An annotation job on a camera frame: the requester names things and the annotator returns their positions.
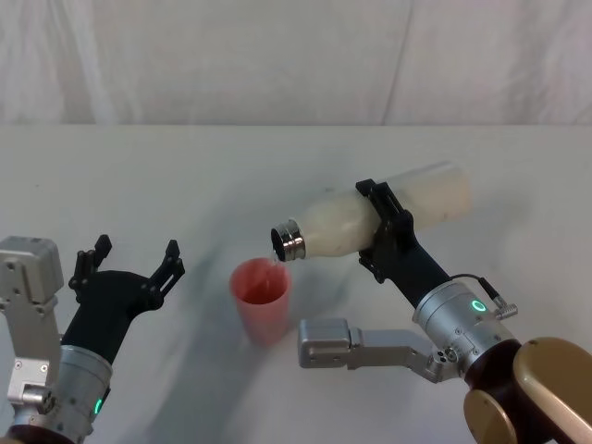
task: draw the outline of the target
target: metal bracket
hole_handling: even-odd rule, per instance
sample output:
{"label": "metal bracket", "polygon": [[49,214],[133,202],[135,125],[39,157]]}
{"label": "metal bracket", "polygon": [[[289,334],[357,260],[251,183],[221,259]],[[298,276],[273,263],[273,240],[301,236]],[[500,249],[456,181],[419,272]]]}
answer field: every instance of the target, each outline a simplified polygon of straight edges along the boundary
{"label": "metal bracket", "polygon": [[8,322],[15,364],[8,385],[10,403],[46,413],[55,398],[60,338],[54,307],[63,286],[56,245],[45,239],[9,237],[0,242],[0,311]]}
{"label": "metal bracket", "polygon": [[404,366],[433,383],[459,377],[454,351],[432,351],[431,342],[409,330],[361,330],[349,328],[345,319],[304,319],[298,345],[302,368]]}

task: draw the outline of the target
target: plastic cup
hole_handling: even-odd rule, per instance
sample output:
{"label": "plastic cup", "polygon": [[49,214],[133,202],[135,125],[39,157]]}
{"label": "plastic cup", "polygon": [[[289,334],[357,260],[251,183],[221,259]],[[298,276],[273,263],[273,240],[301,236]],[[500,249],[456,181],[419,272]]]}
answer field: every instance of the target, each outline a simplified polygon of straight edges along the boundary
{"label": "plastic cup", "polygon": [[288,328],[291,279],[288,269],[268,258],[240,264],[230,276],[230,291],[251,340],[260,345],[279,341]]}

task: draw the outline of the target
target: white backdrop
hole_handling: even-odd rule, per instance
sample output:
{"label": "white backdrop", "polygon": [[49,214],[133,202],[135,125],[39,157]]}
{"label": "white backdrop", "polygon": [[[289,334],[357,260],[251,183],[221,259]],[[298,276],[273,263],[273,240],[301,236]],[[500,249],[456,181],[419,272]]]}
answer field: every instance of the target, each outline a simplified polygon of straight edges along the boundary
{"label": "white backdrop", "polygon": [[0,0],[0,122],[592,123],[587,0]]}

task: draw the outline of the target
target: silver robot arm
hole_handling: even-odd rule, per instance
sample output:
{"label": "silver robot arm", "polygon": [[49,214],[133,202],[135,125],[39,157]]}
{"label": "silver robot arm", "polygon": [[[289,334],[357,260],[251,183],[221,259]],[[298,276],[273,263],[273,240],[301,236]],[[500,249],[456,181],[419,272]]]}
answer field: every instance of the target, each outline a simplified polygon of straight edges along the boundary
{"label": "silver robot arm", "polygon": [[18,237],[0,242],[0,311],[15,352],[7,397],[20,420],[45,414],[56,402],[51,387],[61,351],[54,307],[63,285],[53,242]]}
{"label": "silver robot arm", "polygon": [[0,241],[0,311],[15,362],[8,400],[15,416],[7,437],[24,444],[81,444],[110,392],[111,364],[133,319],[157,310],[185,273],[171,240],[151,277],[97,268],[111,250],[106,235],[79,252],[69,286],[80,307],[64,336],[54,307],[64,285],[56,245],[47,239]]}

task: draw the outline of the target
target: white table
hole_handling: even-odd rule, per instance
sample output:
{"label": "white table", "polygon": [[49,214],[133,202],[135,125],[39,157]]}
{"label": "white table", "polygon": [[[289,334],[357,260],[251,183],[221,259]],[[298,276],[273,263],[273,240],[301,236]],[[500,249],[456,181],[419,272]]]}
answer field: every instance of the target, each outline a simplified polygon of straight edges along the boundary
{"label": "white table", "polygon": [[[270,228],[326,190],[450,159],[470,175],[475,210],[420,241],[451,273],[485,275],[518,303],[507,321],[518,339],[554,335],[592,350],[591,143],[592,128],[1,128],[0,238],[53,239],[66,278],[101,233],[114,242],[104,267],[141,274],[179,241],[187,275],[132,325],[91,444],[469,443],[462,381],[302,370],[294,330],[258,350],[228,274],[268,255]],[[415,328],[408,303],[355,255],[290,267],[294,320]],[[58,297],[64,330],[77,304],[68,289]],[[11,361],[2,321],[2,388]]]}

